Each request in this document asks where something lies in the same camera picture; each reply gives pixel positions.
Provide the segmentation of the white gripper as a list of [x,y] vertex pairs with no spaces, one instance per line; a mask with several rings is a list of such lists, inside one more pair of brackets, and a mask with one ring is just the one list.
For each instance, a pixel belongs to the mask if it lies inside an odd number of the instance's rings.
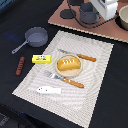
[[90,0],[90,2],[105,20],[113,18],[118,7],[118,0]]

